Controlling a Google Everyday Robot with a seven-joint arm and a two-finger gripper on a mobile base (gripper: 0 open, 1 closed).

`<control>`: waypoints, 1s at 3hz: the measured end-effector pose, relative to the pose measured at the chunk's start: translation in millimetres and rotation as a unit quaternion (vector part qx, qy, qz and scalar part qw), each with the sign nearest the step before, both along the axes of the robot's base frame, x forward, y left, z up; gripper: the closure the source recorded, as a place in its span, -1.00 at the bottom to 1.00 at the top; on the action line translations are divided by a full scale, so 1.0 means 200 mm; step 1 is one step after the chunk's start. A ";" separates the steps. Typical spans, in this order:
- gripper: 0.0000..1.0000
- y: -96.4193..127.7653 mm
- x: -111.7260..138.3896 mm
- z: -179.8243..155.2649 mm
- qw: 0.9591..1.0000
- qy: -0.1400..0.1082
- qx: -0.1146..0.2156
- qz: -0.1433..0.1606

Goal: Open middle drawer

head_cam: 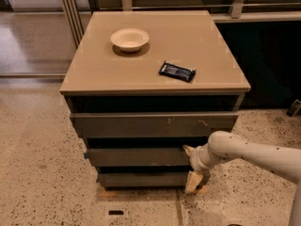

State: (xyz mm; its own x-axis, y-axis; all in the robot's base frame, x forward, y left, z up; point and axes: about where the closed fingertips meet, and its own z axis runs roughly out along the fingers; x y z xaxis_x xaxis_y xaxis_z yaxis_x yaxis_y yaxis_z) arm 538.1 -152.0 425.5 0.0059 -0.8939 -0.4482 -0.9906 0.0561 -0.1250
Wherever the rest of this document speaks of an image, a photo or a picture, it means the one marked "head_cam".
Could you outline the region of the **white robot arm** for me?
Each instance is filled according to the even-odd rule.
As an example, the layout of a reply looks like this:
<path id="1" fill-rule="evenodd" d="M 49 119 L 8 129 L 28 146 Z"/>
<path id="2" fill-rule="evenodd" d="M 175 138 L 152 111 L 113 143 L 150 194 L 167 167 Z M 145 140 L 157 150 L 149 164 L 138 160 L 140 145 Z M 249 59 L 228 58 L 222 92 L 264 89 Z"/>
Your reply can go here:
<path id="1" fill-rule="evenodd" d="M 188 172 L 186 193 L 193 193 L 203 176 L 214 166 L 240 158 L 296 184 L 289 226 L 301 226 L 300 149 L 252 143 L 244 137 L 225 131 L 213 132 L 203 146 L 182 147 L 189 156 L 193 169 Z"/>

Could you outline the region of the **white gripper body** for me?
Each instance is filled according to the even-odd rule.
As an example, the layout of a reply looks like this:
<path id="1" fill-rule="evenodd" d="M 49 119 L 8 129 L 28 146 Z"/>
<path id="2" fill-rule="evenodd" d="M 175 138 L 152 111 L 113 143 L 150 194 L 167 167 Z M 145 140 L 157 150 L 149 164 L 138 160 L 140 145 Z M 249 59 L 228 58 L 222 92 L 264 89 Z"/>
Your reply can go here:
<path id="1" fill-rule="evenodd" d="M 189 150 L 190 165 L 194 171 L 206 173 L 221 162 L 221 157 L 215 155 L 208 144 L 192 147 Z"/>

